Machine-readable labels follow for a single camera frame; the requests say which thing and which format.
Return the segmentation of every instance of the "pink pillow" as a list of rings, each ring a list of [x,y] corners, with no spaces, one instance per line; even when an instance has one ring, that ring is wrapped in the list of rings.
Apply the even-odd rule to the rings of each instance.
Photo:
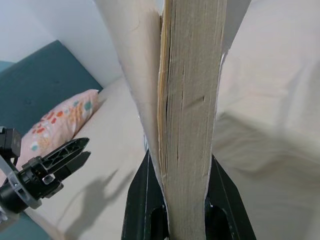
[[[88,121],[98,105],[98,90],[87,90],[60,103],[23,136],[17,169],[33,157],[52,152],[70,141]]]

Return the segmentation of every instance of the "book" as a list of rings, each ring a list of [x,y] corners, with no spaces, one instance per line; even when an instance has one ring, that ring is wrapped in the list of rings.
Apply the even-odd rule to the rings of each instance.
[[[95,2],[139,111],[170,239],[204,240],[219,76],[250,0],[165,0],[162,17],[153,0]]]
[[[206,239],[226,0],[167,0],[158,80],[159,166],[170,239]]]

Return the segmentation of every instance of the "black clamp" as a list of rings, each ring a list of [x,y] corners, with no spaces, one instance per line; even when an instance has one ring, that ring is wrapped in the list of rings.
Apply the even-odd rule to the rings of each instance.
[[[207,197],[207,240],[256,240],[237,187],[212,156]],[[122,240],[164,240],[169,237],[164,199],[149,152],[128,191]]]

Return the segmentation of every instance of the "upholstered headboard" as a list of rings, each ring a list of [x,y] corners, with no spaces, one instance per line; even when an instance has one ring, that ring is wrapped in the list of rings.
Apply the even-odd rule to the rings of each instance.
[[[24,135],[60,102],[100,84],[59,41],[0,72],[0,126]]]

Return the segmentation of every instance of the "white wall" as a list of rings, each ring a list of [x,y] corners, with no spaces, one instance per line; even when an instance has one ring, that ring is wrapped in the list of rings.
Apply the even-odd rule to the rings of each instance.
[[[107,27],[92,0],[24,3],[103,87],[123,75]]]
[[[0,61],[18,62],[54,40],[26,7],[0,0]]]

